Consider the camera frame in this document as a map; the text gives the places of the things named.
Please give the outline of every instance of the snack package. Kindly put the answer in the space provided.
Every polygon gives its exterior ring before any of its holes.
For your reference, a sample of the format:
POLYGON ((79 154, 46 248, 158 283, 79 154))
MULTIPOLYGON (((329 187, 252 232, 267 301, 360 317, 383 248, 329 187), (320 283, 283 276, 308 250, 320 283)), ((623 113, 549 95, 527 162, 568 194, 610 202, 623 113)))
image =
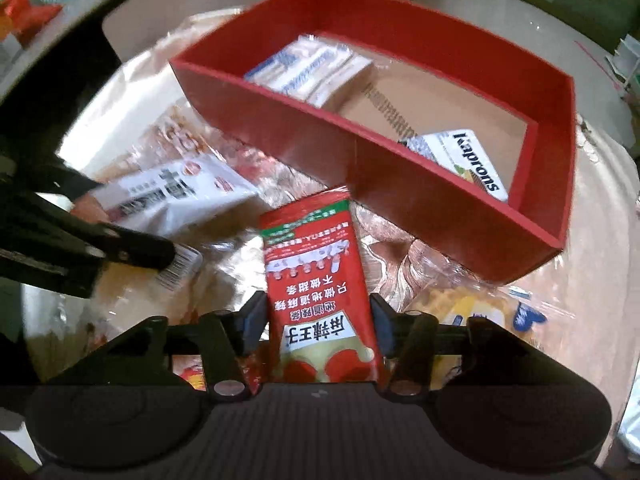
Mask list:
POLYGON ((165 269, 143 269, 108 264, 98 281, 92 304, 108 322, 108 339, 128 330, 148 316, 167 316, 169 324, 188 323, 193 314, 191 287, 202 255, 176 244, 175 258, 165 269))
MULTIPOLYGON (((466 326, 469 317, 485 317, 551 357, 559 354, 567 324, 575 319, 556 306, 543 301, 527 303, 455 271, 437 274, 405 312, 425 312, 442 324, 458 326, 466 326)), ((460 356, 437 356, 431 389, 444 386, 459 370, 460 356)))
POLYGON ((472 130, 452 130, 401 140, 412 152, 437 162, 502 202, 509 195, 472 130))
POLYGON ((205 221, 258 194, 213 155, 140 171, 92 190, 109 222, 159 236, 205 221))
POLYGON ((260 217, 276 380, 378 380, 369 297, 346 187, 260 217))
POLYGON ((114 158, 109 164, 94 167, 93 171, 89 171, 89 176, 98 182, 110 182, 135 171, 151 170, 172 160, 204 153, 216 155, 205 137, 215 138, 218 131, 204 123, 186 100, 179 103, 158 117, 126 153, 113 153, 114 158))
POLYGON ((194 390, 207 391, 207 384, 202 368, 202 357, 199 355, 173 355, 171 357, 172 372, 187 381, 194 390))
POLYGON ((370 59, 343 44, 329 45, 313 36, 300 36, 244 79, 317 108, 336 110, 351 92, 366 85, 372 70, 370 59))

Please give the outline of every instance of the red tray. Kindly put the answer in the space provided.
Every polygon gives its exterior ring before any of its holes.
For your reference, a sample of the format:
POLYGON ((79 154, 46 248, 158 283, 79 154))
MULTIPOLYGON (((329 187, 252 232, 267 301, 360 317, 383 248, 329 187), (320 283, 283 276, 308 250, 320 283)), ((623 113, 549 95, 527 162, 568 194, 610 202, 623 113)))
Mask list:
POLYGON ((480 277, 507 283, 564 247, 574 181, 573 80, 490 32, 407 0, 266 0, 171 61, 210 123, 354 197, 480 277), (300 34, 404 60, 529 124, 501 203, 404 146, 242 78, 300 34))

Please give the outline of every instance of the tiled floor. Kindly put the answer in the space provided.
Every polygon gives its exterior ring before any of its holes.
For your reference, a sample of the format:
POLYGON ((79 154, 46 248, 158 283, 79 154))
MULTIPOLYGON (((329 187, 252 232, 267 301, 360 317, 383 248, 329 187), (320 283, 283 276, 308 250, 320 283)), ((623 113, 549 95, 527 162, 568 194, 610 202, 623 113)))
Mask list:
POLYGON ((577 110, 623 146, 636 142, 631 111, 605 62, 607 52, 520 0, 414 0, 490 30, 553 63, 575 81, 577 110))

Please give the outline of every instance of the white label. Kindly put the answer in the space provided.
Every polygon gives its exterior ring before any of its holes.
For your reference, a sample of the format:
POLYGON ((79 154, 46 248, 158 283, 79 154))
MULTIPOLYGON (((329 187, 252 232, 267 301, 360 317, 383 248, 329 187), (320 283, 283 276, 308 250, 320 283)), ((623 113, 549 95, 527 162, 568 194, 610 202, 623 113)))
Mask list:
POLYGON ((322 108, 329 98, 343 85, 356 77, 373 62, 363 56, 354 55, 340 69, 324 79, 306 100, 316 108, 322 108))
POLYGON ((352 55, 345 46, 300 38, 245 74, 244 78, 274 92, 306 101, 352 55))
POLYGON ((280 353, 286 354, 322 341, 334 341, 355 335, 349 318, 343 310, 340 310, 308 323, 285 325, 282 331, 280 353))
POLYGON ((488 194, 502 202, 509 199, 494 165, 489 160, 480 141, 472 130, 452 130, 439 134, 414 137, 406 142, 410 150, 421 153, 423 144, 429 148, 428 158, 433 158, 451 173, 471 180, 488 194))
POLYGON ((173 292, 188 282, 198 272, 202 254, 184 245, 175 245, 175 258, 156 276, 158 283, 173 292))
POLYGON ((257 193, 208 154, 161 164, 91 191, 114 224, 159 236, 213 218, 257 193))

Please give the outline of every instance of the food package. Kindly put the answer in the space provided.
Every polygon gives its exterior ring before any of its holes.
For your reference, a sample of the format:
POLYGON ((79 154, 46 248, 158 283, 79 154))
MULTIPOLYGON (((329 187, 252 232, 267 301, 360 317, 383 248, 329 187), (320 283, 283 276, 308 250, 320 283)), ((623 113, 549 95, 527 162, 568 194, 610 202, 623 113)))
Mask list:
POLYGON ((511 188, 527 121, 441 75, 359 46, 352 49, 374 67, 365 87, 341 103, 338 115, 395 142, 472 130, 504 189, 511 188))
MULTIPOLYGON (((449 269, 438 272, 405 312, 425 312, 442 324, 466 326, 469 317, 485 317, 530 345, 557 356, 574 314, 543 301, 527 302, 449 269)), ((437 356, 431 389, 439 389, 460 370, 460 356, 437 356)))
POLYGON ((343 44, 300 36, 244 78, 317 108, 336 110, 351 92, 366 85, 372 70, 370 59, 343 44))
POLYGON ((207 391, 202 357, 199 355, 173 355, 171 357, 172 372, 187 381, 194 390, 207 391))
POLYGON ((175 258, 165 269, 142 269, 108 264, 98 281, 92 304, 109 321, 108 339, 149 316, 166 316, 169 324, 191 321, 193 279, 202 255, 187 246, 175 245, 175 258))
POLYGON ((337 187, 260 218, 276 380, 379 377, 382 360, 349 197, 337 187))
POLYGON ((401 141, 412 152, 437 162, 501 202, 509 195, 494 165, 472 130, 453 130, 411 137, 401 141))
POLYGON ((258 191, 224 162, 203 154, 124 176, 90 193, 110 222, 167 237, 258 191))

